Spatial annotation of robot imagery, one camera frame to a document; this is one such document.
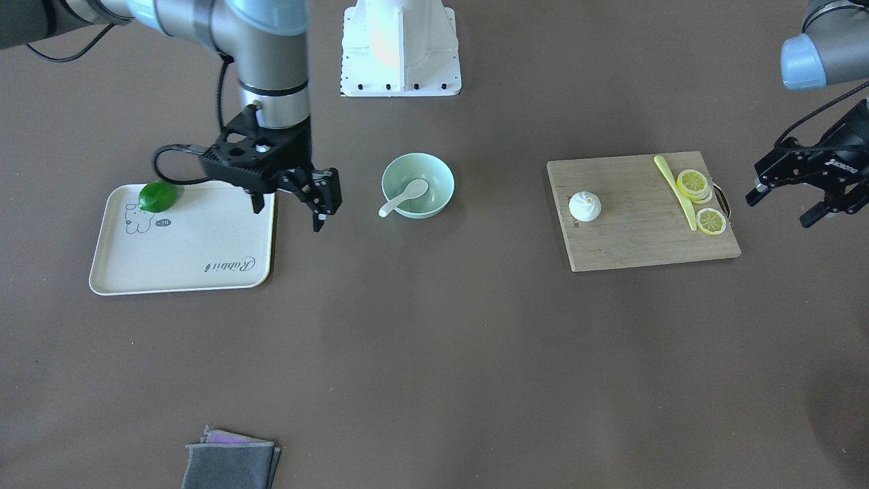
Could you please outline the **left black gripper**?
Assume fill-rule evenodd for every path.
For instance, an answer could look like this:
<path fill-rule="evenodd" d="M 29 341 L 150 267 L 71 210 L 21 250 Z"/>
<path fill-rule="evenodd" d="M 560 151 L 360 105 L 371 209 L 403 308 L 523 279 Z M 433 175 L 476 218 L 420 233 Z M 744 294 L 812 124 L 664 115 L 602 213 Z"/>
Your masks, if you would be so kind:
<path fill-rule="evenodd" d="M 784 185 L 812 185 L 826 194 L 800 216 L 810 228 L 850 204 L 867 204 L 867 102 L 857 102 L 821 137 L 817 149 L 800 147 L 788 137 L 782 149 L 773 149 L 755 164 L 758 183 L 745 195 L 754 207 Z"/>

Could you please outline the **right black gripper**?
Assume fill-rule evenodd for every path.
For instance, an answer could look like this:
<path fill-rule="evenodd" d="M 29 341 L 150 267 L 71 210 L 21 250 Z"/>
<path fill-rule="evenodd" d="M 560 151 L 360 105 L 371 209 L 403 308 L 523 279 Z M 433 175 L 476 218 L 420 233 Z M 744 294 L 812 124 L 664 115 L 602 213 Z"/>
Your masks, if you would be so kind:
<path fill-rule="evenodd" d="M 314 169 L 310 118 L 284 129 L 261 127 L 258 108 L 247 105 L 206 149 L 200 164 L 206 177 L 249 192 L 254 214 L 265 208 L 266 193 L 292 193 L 312 213 L 319 232 L 342 204 L 339 173 Z"/>

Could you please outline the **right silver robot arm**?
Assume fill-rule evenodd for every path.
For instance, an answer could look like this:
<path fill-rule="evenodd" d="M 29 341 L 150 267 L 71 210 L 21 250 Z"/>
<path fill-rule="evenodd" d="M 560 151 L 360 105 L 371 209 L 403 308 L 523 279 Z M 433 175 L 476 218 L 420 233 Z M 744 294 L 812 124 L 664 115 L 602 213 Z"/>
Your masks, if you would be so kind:
<path fill-rule="evenodd" d="M 200 183 L 243 189 L 260 213 L 265 196 L 295 195 L 315 232 L 342 202 L 339 173 L 312 164 L 308 4 L 304 1 L 3 1 L 2 48 L 132 21 L 204 46 L 235 64 L 242 108 L 212 145 L 174 145 L 198 156 Z"/>

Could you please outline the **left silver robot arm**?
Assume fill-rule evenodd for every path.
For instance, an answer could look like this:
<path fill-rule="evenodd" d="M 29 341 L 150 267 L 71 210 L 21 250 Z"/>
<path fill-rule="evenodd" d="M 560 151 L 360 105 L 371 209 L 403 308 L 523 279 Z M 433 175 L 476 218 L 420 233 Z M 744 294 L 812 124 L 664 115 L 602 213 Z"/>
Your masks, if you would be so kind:
<path fill-rule="evenodd" d="M 780 50 L 780 74 L 789 90 L 809 90 L 860 79 L 867 88 L 868 13 L 866 1 L 813 1 L 802 30 Z M 757 205 L 773 189 L 809 185 L 822 201 L 800 217 L 809 228 L 829 214 L 858 213 L 868 201 L 868 109 L 861 100 L 813 145 L 801 145 L 785 130 L 754 165 L 755 187 L 745 201 Z"/>

